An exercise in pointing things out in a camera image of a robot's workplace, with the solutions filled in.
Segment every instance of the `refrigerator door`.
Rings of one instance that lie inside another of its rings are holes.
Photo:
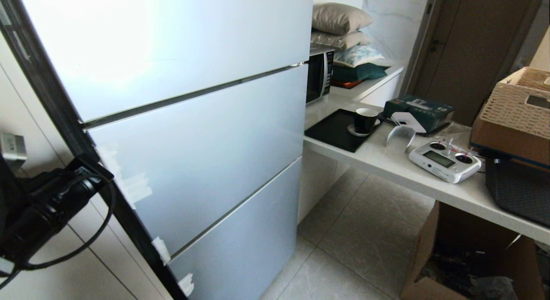
[[[313,0],[22,0],[80,119],[309,57]]]
[[[308,67],[89,130],[170,255],[301,155]]]
[[[189,300],[258,300],[296,245],[301,159],[169,263]]]

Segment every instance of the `beige pillow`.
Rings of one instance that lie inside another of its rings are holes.
[[[336,51],[345,51],[356,45],[369,45],[371,38],[361,31],[354,31],[343,36],[327,34],[322,31],[311,32],[311,47],[330,47]]]
[[[354,6],[324,3],[313,7],[311,27],[329,34],[349,34],[372,23],[367,12]]]

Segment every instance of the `tiled floor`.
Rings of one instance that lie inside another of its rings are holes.
[[[348,169],[298,226],[296,251],[261,300],[399,300],[434,200]]]

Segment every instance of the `white countertop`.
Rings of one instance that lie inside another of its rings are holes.
[[[337,95],[324,96],[307,106],[305,129],[339,108],[354,111],[360,107],[382,110],[382,108],[352,102]],[[309,137],[304,137],[304,147],[550,245],[550,228],[501,210],[493,202],[485,186],[484,174],[476,173],[462,183],[450,184],[411,162],[404,152],[405,144],[400,140],[392,140],[389,147],[385,147],[385,140],[392,129],[392,125],[383,122],[382,126],[355,153]],[[454,138],[452,143],[458,147],[463,149],[468,147],[469,127],[453,124],[439,134],[444,135],[447,140]],[[424,144],[428,140],[428,138],[416,136],[412,147]]]
[[[340,96],[344,96],[346,98],[349,98],[349,100],[352,101],[360,101],[366,96],[369,96],[371,93],[373,93],[377,88],[384,85],[387,81],[393,79],[397,75],[399,75],[403,70],[405,69],[405,66],[407,65],[407,61],[397,61],[394,59],[377,59],[376,61],[373,61],[374,64],[388,67],[386,69],[387,76],[381,77],[379,79],[373,79],[373,80],[366,80],[363,81],[361,84],[357,85],[356,87],[353,87],[352,89],[345,89],[342,87],[337,86],[331,86],[330,87],[330,93],[336,94]]]

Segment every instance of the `microwave oven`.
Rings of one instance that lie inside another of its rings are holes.
[[[308,64],[308,91],[306,104],[314,102],[330,92],[330,78],[334,49],[315,48],[310,51]]]

